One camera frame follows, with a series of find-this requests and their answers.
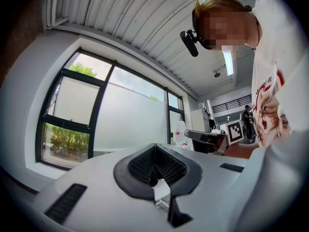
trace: railing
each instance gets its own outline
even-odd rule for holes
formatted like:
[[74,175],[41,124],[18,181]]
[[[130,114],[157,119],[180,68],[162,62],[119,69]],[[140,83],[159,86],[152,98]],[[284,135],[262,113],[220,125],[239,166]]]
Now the railing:
[[223,103],[217,106],[213,106],[213,112],[214,113],[218,113],[218,112],[222,112],[222,111],[226,111],[235,107],[239,107],[239,106],[243,106],[245,104],[251,103],[252,102],[252,96],[251,95],[247,95],[244,97],[241,97],[239,99],[233,100],[233,101],[229,101],[227,103]]

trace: window frame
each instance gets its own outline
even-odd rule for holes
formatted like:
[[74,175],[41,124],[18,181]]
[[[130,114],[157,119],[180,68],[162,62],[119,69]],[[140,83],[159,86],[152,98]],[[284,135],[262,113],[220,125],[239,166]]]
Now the window frame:
[[[74,72],[69,70],[68,68],[71,66],[71,64],[77,59],[77,57],[80,54],[85,54],[88,55],[90,57],[96,58],[98,60],[104,61],[106,63],[111,64],[111,68],[109,69],[107,76],[105,78],[105,80],[100,80],[97,79],[95,77],[91,77],[91,76],[87,76],[84,75],[82,73],[78,73],[78,72]],[[165,109],[166,109],[166,119],[167,119],[167,143],[170,144],[170,136],[171,136],[171,131],[170,131],[170,118],[169,118],[169,111],[173,111],[176,113],[179,113],[182,115],[183,121],[184,121],[184,110],[183,110],[183,100],[181,98],[181,96],[175,94],[174,92],[170,91],[167,87],[164,87],[162,85],[160,85],[159,83],[153,81],[152,79],[150,79],[149,77],[146,77],[142,74],[140,74],[139,72],[130,69],[127,66],[124,66],[120,63],[118,63],[116,60],[111,60],[99,55],[96,55],[94,53],[85,51],[81,48],[79,48],[76,52],[74,52],[74,54],[71,55],[71,57],[66,61],[66,63],[63,65],[63,67],[60,69],[60,71],[58,72],[58,74],[56,75],[56,77],[54,78],[54,80],[52,81],[44,102],[42,104],[42,108],[39,114],[39,119],[38,119],[38,124],[37,124],[37,129],[36,129],[36,137],[35,137],[35,160],[36,162],[41,162],[43,164],[52,166],[52,167],[56,167],[62,170],[70,170],[72,168],[74,168],[75,166],[70,166],[68,164],[65,163],[61,163],[61,162],[54,162],[53,160],[49,160],[49,159],[45,159],[42,157],[42,143],[43,143],[43,133],[44,133],[44,124],[48,123],[51,125],[55,125],[64,129],[68,129],[71,131],[78,131],[78,132],[82,132],[82,133],[87,133],[89,134],[89,144],[88,144],[88,159],[93,158],[94,155],[94,138],[95,138],[95,131],[96,131],[96,125],[97,125],[97,120],[98,120],[98,114],[100,111],[100,107],[101,107],[101,103],[103,100],[103,96],[107,87],[107,84],[109,82],[109,79],[112,75],[112,72],[114,70],[115,67],[118,67],[124,71],[127,71],[131,74],[134,74],[136,76],[138,76],[141,79],[144,79],[145,81],[148,81],[149,83],[161,88],[164,91],[164,103],[165,103]],[[96,99],[94,101],[93,104],[93,108],[92,108],[92,112],[91,112],[91,116],[90,116],[90,120],[89,120],[89,124],[81,124],[78,122],[74,122],[74,121],[69,121],[66,119],[62,119],[53,115],[49,115],[47,114],[47,111],[50,107],[50,102],[52,100],[53,94],[55,93],[58,85],[61,83],[62,78],[66,76],[69,78],[72,78],[74,80],[79,80],[88,84],[92,84],[92,85],[96,85],[99,87],[98,90],[98,94],[96,96]],[[168,93],[174,95],[176,98],[180,99],[181,102],[181,108],[177,109],[175,107],[172,107],[169,105],[169,96]]]

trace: plastic bottle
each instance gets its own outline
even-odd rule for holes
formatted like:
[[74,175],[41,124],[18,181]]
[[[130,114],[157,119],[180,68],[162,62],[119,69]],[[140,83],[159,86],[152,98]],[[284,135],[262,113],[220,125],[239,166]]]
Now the plastic bottle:
[[187,142],[187,138],[184,135],[185,123],[183,121],[177,121],[174,124],[173,139],[176,145],[181,146]]

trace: fluorescent light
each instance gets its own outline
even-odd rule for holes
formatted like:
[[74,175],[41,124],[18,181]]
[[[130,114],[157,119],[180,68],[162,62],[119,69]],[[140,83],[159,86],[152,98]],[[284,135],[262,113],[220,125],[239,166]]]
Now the fluorescent light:
[[227,75],[231,75],[234,73],[232,53],[226,52],[226,51],[222,51],[222,52],[223,52],[223,56],[225,59]]

